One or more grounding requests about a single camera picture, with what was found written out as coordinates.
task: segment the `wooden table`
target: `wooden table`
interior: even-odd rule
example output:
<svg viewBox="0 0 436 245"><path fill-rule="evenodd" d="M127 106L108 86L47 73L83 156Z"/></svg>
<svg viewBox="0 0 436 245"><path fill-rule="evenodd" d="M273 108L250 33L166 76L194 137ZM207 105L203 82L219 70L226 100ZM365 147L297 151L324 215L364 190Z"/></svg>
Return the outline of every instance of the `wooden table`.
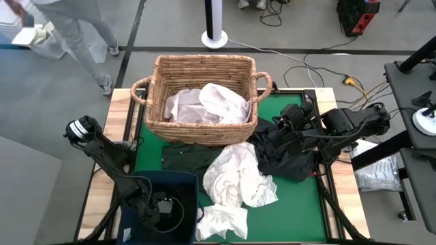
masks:
<svg viewBox="0 0 436 245"><path fill-rule="evenodd" d="M293 88L292 90L303 90L304 88ZM336 100L332 88L308 88L315 90L317 97L317 105L320 114L336 108ZM122 141L127 119L127 111L130 102L130 89L119 88L114 90L112 100L110 102L109 113L104 127L104 135L113 142ZM132 140L136 129L136 119L138 117L138 106L134 109L134 119L131 121L131 133L129 140ZM349 161L348 154L343 153L340 156L341 160ZM332 165L332 175L334 187L336 188L339 205L345 215L352 224L361 232L362 235L369 238L369 230L367 221L362 208L356 179L351 164L335 162ZM103 171L97 172L90 185L88 198L85 203L84 214L78 232L78 239L85 238L92 232L94 227L102 219L104 214L110 207L112 190L114 188L113 181ZM336 229L336 218L333 211L327 204L330 227L332 229L332 237L338 238ZM116 237L118 231L119 214L117 213L112 230L112 237Z"/></svg>

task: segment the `sneaker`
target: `sneaker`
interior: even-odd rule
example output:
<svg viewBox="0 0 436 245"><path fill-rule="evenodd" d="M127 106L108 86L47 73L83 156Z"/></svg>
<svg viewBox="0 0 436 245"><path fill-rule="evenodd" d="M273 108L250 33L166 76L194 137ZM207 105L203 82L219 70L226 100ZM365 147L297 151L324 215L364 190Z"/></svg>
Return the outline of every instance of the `sneaker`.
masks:
<svg viewBox="0 0 436 245"><path fill-rule="evenodd" d="M240 9L244 9L244 8L248 7L249 5L250 4L249 4L248 0L239 0L238 7Z"/></svg>
<svg viewBox="0 0 436 245"><path fill-rule="evenodd" d="M112 78L109 75L105 75L106 77L106 85L100 86L100 88L102 88L102 94L104 96L110 96L114 90L114 88L112 87L113 82L112 82Z"/></svg>
<svg viewBox="0 0 436 245"><path fill-rule="evenodd" d="M266 0L259 0L258 4L256 5L258 10L265 10L266 8Z"/></svg>
<svg viewBox="0 0 436 245"><path fill-rule="evenodd" d="M116 41L116 46L115 47L109 47L109 53L113 57L117 57L118 54L120 54L120 50L118 49L118 41Z"/></svg>

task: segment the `gray floor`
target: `gray floor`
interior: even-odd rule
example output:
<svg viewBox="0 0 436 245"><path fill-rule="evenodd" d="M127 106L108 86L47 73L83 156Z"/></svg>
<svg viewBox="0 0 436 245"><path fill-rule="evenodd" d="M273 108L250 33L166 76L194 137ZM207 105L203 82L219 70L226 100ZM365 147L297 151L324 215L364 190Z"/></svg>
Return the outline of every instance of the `gray floor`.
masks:
<svg viewBox="0 0 436 245"><path fill-rule="evenodd" d="M403 13L397 10L403 0L381 1L364 35L342 47L357 50L415 50L436 31L436 9L430 0L413 0ZM114 27L120 45L126 45L139 0L99 1L102 13ZM349 40L339 29L336 1L294 0L283 7L281 27L267 27L259 22L260 12L237 9L237 0L224 1L223 26L230 39L263 48L323 48ZM194 0L148 0L135 46L202 47L205 31L204 5ZM228 47L238 47L228 43ZM133 52L127 66L123 88L151 75L160 52ZM286 86L283 73L300 65L276 54L245 54L253 57L258 71L267 71L279 86ZM301 54L293 55L302 58ZM84 114L103 125L109 100L102 97L89 75L72 58L49 61L28 50L0 50L0 136L14 140L63 161L44 217L38 244L64 242L73 238L92 162L71 148L61 137L70 120ZM114 79L123 58L108 57L102 71ZM383 64L403 60L403 56L310 55L308 63L324 66L357 77L368 90L384 80ZM361 96L354 88L341 84L342 77L320 71L326 86L333 87L337 99L352 101ZM318 86L321 81L312 74ZM310 87L306 69L293 69L287 76L291 87ZM394 98L381 98L388 110L396 108ZM391 121L391 130L379 137L386 140L402 131L400 116ZM406 244L436 244L436 236L418 221L402 223L396 215L402 211L397 193L361 194L371 237L377 241Z"/></svg>

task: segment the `green table surface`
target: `green table surface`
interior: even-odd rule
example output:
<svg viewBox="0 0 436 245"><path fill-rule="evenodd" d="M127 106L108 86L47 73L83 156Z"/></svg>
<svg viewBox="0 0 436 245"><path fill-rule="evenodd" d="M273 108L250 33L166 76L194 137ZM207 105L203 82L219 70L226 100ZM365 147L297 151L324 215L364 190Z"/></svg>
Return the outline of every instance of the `green table surface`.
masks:
<svg viewBox="0 0 436 245"><path fill-rule="evenodd" d="M289 103L302 103L300 95L270 95L259 105L259 117L271 120ZM142 125L144 143L138 148L135 171L161 170L161 149L167 142ZM325 242L326 234L315 178L297 183L274 177L278 201L260 208L248 209L248 238L243 240L233 231L226 239L213 235L206 242ZM203 206L212 205L206 193L200 193Z"/></svg>

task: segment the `white cloth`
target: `white cloth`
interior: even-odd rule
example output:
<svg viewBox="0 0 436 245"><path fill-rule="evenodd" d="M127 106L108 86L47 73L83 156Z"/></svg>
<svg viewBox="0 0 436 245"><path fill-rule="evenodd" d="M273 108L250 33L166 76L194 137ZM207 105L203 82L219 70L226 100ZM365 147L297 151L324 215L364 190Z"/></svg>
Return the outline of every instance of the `white cloth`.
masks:
<svg viewBox="0 0 436 245"><path fill-rule="evenodd" d="M36 4L49 4L49 3L54 3L60 0L32 0L33 3Z"/></svg>
<svg viewBox="0 0 436 245"><path fill-rule="evenodd" d="M250 112L250 102L210 83L201 90L183 89L167 98L164 116L175 123L246 123Z"/></svg>
<svg viewBox="0 0 436 245"><path fill-rule="evenodd" d="M233 231L238 237L247 239L247 210L215 204L204 208L204 217L197 224L197 241L206 240L213 234L218 234L225 239L227 230Z"/></svg>
<svg viewBox="0 0 436 245"><path fill-rule="evenodd" d="M272 176L258 170L254 146L247 142L226 146L209 166L203 187L212 201L223 206L260 207L277 201Z"/></svg>
<svg viewBox="0 0 436 245"><path fill-rule="evenodd" d="M259 172L254 146L247 142L224 148L207 169L203 187L215 205L204 208L196 229L199 241L214 233L225 238L228 229L247 239L247 210L241 208L242 202L254 208L278 200L273 177Z"/></svg>

